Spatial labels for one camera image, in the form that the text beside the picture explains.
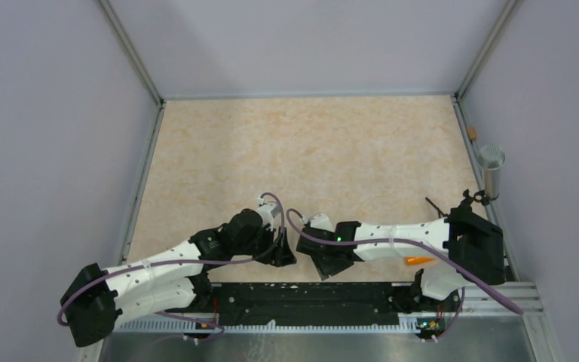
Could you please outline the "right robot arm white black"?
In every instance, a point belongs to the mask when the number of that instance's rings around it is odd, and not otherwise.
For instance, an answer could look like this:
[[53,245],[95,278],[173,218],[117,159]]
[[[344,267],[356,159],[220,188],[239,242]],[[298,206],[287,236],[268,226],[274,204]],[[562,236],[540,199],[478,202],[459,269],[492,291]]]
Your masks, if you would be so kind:
[[420,270],[412,290],[412,301],[422,311],[433,310],[451,292],[470,284],[500,304],[510,305],[495,289],[506,281],[503,231],[469,207],[455,207],[447,216],[414,224],[353,221],[333,225],[324,214],[305,219],[302,228],[291,218],[287,222],[302,238],[349,254],[353,262],[434,259],[434,265]]

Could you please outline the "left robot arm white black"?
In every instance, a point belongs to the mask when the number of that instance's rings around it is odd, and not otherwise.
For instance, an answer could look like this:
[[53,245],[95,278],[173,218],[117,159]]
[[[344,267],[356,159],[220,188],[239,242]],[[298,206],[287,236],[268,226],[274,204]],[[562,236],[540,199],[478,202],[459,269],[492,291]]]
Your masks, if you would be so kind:
[[243,209],[227,223],[196,232],[138,262],[83,267],[60,299],[59,325],[78,348],[97,343],[137,318],[175,308],[203,311],[211,303],[207,273],[249,262],[274,265],[286,241],[283,209],[275,203]]

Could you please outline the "orange carrot toy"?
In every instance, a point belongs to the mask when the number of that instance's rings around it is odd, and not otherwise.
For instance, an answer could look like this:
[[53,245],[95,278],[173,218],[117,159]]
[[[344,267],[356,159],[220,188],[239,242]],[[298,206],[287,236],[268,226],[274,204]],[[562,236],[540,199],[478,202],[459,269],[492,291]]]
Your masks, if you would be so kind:
[[421,265],[434,262],[435,260],[435,258],[425,256],[408,256],[404,258],[404,262],[407,266]]

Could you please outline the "small cork piece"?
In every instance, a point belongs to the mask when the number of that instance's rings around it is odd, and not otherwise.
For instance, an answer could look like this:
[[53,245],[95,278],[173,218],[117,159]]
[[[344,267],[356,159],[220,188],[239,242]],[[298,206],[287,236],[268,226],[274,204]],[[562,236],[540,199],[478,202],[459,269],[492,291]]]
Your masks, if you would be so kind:
[[467,138],[470,142],[473,142],[477,139],[478,135],[476,129],[474,127],[468,126],[466,127]]

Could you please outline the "silver metal cylinder cup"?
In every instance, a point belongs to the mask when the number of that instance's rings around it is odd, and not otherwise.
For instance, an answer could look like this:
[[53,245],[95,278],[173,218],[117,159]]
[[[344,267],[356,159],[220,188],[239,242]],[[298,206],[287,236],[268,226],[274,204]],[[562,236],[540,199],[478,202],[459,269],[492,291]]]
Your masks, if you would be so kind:
[[501,168],[506,160],[503,149],[497,145],[485,145],[477,154],[477,162],[483,177],[483,191],[489,200],[500,195]]

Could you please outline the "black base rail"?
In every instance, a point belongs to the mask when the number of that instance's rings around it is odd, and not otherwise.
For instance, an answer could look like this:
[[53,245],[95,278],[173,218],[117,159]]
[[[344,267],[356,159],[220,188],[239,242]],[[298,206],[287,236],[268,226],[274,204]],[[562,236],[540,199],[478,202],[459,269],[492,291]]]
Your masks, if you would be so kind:
[[224,326],[390,326],[419,312],[446,316],[459,300],[457,290],[443,301],[415,296],[409,283],[223,283],[183,312],[208,313]]

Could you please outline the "black clamp mount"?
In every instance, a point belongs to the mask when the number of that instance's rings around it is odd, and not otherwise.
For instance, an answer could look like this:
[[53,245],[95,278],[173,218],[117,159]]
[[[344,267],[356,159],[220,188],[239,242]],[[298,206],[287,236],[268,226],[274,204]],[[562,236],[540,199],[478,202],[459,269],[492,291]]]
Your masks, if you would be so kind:
[[[469,207],[472,203],[478,203],[485,207],[490,205],[495,200],[495,198],[488,196],[485,190],[479,190],[478,192],[471,194],[470,191],[466,189],[463,191],[462,197],[463,198],[459,203],[459,207]],[[430,206],[432,206],[433,209],[435,209],[438,217],[448,216],[448,214],[443,212],[431,199],[429,199],[429,197],[425,197],[424,199],[427,203],[429,203]]]

